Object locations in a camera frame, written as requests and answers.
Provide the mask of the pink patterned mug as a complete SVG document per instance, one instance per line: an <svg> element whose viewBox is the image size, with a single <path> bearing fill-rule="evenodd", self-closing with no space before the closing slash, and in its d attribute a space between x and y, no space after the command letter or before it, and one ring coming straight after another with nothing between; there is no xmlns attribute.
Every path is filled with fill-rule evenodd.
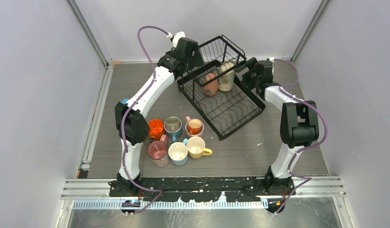
<svg viewBox="0 0 390 228"><path fill-rule="evenodd" d="M160 137L160 140L151 142L148 146L147 154L155 166L167 166L170 161L167 149L167 135L164 134Z"/></svg>

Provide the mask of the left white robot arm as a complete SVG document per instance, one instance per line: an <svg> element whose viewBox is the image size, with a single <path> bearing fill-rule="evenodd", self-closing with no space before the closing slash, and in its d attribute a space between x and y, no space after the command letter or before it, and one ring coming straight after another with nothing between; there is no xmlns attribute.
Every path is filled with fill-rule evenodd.
<svg viewBox="0 0 390 228"><path fill-rule="evenodd" d="M115 184L129 197L139 192L139 157L141 146L149 134L145 120L160 95L179 77L204 64L199 45L184 32L169 35L172 48L161 57L153 74L127 102L115 106L116 128L122 144L121 167Z"/></svg>

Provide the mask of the cream floral mug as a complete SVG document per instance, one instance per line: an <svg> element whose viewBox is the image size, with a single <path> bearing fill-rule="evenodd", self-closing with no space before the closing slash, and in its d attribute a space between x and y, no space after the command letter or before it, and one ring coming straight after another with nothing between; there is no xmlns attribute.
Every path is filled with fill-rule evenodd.
<svg viewBox="0 0 390 228"><path fill-rule="evenodd" d="M217 73L221 74L233 66L234 66L234 63L232 61L225 62L220 67L217 68ZM227 73L223 74L218 79L218 89L223 91L223 92L230 91L233 88L234 77L235 77L234 70L230 70Z"/></svg>

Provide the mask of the black wire dish rack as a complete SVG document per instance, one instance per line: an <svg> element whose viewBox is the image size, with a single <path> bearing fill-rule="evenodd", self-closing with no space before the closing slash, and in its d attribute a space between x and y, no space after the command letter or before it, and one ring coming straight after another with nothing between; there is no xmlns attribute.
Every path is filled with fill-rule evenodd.
<svg viewBox="0 0 390 228"><path fill-rule="evenodd" d="M246 62L244 51L225 35L217 36L200 46L204 65L195 67L178 79L179 91L203 117L219 140L226 139L234 132L255 119L265 109L265 104L251 91L245 90L237 76L236 68ZM234 66L218 74L217 68L232 61ZM213 96L205 95L203 86L208 74L215 74L215 80L230 70L235 71L233 88L228 92L218 89Z"/></svg>

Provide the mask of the large orange mug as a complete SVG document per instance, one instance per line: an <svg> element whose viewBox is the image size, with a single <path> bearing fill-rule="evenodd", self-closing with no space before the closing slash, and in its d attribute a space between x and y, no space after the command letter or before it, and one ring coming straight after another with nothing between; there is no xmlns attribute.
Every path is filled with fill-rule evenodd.
<svg viewBox="0 0 390 228"><path fill-rule="evenodd" d="M151 141L158 141L165 134L164 123L160 119L148 121L148 126Z"/></svg>

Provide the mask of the yellow mug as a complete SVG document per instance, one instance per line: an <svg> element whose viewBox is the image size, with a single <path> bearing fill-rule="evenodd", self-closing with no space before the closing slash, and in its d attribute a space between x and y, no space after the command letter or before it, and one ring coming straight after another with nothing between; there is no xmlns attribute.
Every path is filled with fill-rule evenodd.
<svg viewBox="0 0 390 228"><path fill-rule="evenodd" d="M189 156L193 159L199 159L202 156L210 156L213 154L211 149L206 148L205 141L198 136L189 138L186 146Z"/></svg>

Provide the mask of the small orange cup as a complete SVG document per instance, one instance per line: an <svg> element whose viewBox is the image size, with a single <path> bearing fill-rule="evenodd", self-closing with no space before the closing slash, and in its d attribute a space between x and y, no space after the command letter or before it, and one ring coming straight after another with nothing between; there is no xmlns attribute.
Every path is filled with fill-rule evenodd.
<svg viewBox="0 0 390 228"><path fill-rule="evenodd" d="M187 130L188 133L191 135L199 134L202 128L203 128L202 122L197 119L191 119L187 123Z"/></svg>

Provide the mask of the light pink faceted mug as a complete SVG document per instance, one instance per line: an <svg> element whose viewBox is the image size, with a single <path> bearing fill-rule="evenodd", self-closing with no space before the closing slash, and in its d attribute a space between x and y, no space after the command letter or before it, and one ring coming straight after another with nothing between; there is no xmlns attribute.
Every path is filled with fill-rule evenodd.
<svg viewBox="0 0 390 228"><path fill-rule="evenodd" d="M204 124L199 119L187 116L185 131L188 138L194 136L202 137L204 133Z"/></svg>

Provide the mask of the beige grey cup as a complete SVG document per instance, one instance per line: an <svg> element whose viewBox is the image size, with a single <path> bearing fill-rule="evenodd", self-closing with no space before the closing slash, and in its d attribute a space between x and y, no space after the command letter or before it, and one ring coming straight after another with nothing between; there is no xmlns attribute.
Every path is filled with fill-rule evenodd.
<svg viewBox="0 0 390 228"><path fill-rule="evenodd" d="M175 116L169 117L165 120L164 126L166 131L175 133L181 127L181 120Z"/></svg>

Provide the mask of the light blue faceted mug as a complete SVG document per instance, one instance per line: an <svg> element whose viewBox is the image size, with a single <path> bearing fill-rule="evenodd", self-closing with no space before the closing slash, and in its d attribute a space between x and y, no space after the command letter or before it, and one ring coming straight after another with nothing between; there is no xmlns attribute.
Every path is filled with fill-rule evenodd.
<svg viewBox="0 0 390 228"><path fill-rule="evenodd" d="M174 142L168 149L168 155L171 161L177 166L183 166L188 160L187 141L185 138L182 142Z"/></svg>

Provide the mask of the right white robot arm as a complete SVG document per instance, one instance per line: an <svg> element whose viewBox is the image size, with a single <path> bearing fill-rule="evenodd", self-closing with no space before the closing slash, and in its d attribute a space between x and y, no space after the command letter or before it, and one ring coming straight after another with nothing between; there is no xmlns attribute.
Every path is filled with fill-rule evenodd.
<svg viewBox="0 0 390 228"><path fill-rule="evenodd" d="M279 133L282 146L264 178L265 190L271 195L292 187L295 163L302 151L319 137L315 102L299 99L288 93L284 85L274 82L274 61L275 58L271 57L259 62L253 57L236 69L236 72L246 71L241 80L246 90L254 90L281 111Z"/></svg>

